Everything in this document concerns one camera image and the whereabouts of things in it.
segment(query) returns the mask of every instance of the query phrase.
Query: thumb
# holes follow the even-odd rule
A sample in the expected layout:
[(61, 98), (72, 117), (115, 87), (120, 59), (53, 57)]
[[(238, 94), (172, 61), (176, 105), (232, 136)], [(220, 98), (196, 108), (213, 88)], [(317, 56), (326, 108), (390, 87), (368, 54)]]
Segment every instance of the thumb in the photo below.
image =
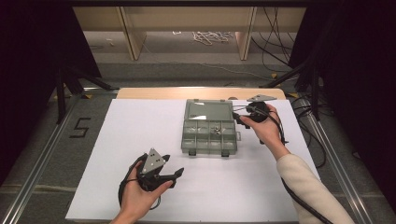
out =
[(166, 192), (169, 187), (171, 187), (173, 184), (172, 180), (168, 180), (165, 183), (161, 184), (158, 188), (156, 188), (154, 191), (151, 192), (152, 196), (155, 198), (160, 197), (164, 192)]
[(254, 121), (248, 117), (245, 117), (245, 116), (241, 116), (240, 119), (242, 120), (242, 122), (244, 122), (246, 125), (248, 125), (249, 127), (252, 127), (252, 128), (254, 128), (254, 126), (257, 124), (256, 121)]

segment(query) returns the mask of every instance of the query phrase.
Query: black clamp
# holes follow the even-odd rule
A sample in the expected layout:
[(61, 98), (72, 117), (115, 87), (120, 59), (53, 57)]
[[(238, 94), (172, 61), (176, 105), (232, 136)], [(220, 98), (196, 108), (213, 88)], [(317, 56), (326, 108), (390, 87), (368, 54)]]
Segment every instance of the black clamp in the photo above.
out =
[[(139, 157), (134, 162), (134, 164), (130, 166), (128, 173), (120, 182), (120, 204), (122, 202), (122, 194), (124, 192), (125, 186), (130, 181), (137, 181), (140, 187), (145, 191), (154, 191), (161, 184), (165, 183), (168, 180), (172, 180), (173, 184), (171, 185), (171, 187), (169, 187), (170, 189), (172, 189), (176, 184), (176, 180), (183, 174), (184, 168), (180, 168), (173, 175), (160, 175), (161, 169), (166, 164), (166, 162), (169, 161), (169, 158), (169, 155), (161, 157), (161, 155), (154, 148), (149, 151), (149, 154), (145, 153), (143, 156)], [(143, 163), (140, 164), (137, 168), (136, 179), (128, 179), (129, 174), (132, 172), (132, 170), (139, 161), (142, 161)]]

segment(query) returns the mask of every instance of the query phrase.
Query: hand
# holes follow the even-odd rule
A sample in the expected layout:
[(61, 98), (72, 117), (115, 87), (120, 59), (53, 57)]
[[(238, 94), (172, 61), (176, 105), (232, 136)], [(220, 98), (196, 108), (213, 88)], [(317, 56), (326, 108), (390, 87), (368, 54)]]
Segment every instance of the hand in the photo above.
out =
[[(137, 163), (129, 174), (128, 179), (136, 179), (137, 167), (141, 164), (142, 161)], [(161, 184), (154, 191), (147, 192), (140, 188), (137, 181), (128, 182), (122, 195), (120, 212), (111, 223), (135, 223), (149, 211), (155, 201), (166, 192), (172, 184), (173, 181), (170, 180)]]
[[(279, 122), (280, 119), (277, 115), (276, 108), (268, 104), (267, 106), (270, 109), (269, 114), (277, 122)], [(290, 154), (290, 152), (286, 149), (286, 147), (282, 144), (280, 140), (279, 129), (270, 118), (267, 118), (263, 122), (255, 122), (250, 118), (241, 116), (241, 120), (254, 130), (257, 137), (262, 140), (264, 144), (271, 150), (276, 160), (286, 154)]]

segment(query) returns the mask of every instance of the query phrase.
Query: black stand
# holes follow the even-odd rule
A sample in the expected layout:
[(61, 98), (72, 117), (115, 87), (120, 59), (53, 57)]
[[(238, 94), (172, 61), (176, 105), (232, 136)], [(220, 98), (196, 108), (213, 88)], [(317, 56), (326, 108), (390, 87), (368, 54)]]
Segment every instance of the black stand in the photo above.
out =
[(117, 91), (120, 89), (117, 87), (111, 87), (110, 85), (97, 79), (96, 77), (91, 77), (75, 67), (66, 66), (60, 69), (56, 78), (56, 91), (58, 95), (58, 121), (57, 121), (58, 124), (62, 121), (64, 115), (66, 114), (66, 102), (64, 99), (64, 84), (72, 92), (72, 94), (81, 94), (84, 92), (84, 88), (81, 86), (81, 83), (78, 81), (79, 77), (87, 79), (91, 83), (101, 87), (106, 91)]
[(350, 2), (350, 0), (341, 1), (340, 5), (335, 8), (334, 12), (327, 20), (326, 25), (320, 32), (318, 40), (315, 43), (311, 53), (303, 63), (301, 63), (279, 79), (272, 81), (265, 86), (260, 86), (260, 88), (273, 88), (276, 85), (282, 83), (283, 81), (299, 74), (299, 77), (294, 87), (298, 92), (300, 92), (306, 91), (308, 86), (311, 86), (312, 113), (315, 118), (319, 120), (318, 79), (320, 70), (323, 69), (324, 64), (331, 58), (331, 53), (335, 48), (335, 42), (338, 36), (338, 32), (347, 17), (347, 4), (350, 4)]

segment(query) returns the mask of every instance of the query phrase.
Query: person's right hand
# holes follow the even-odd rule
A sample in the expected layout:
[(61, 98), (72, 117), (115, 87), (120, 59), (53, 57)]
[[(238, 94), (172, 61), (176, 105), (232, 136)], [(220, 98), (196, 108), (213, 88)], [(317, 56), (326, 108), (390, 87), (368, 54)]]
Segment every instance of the person's right hand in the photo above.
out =
[[(267, 105), (270, 109), (269, 114), (279, 122), (279, 116), (277, 114), (276, 108), (272, 105)], [(289, 151), (285, 148), (280, 140), (279, 129), (276, 124), (267, 118), (263, 122), (255, 122), (250, 118), (241, 116), (240, 118), (246, 125), (250, 126), (257, 137), (264, 142), (264, 144), (271, 150), (276, 160), (285, 154), (289, 154)]]

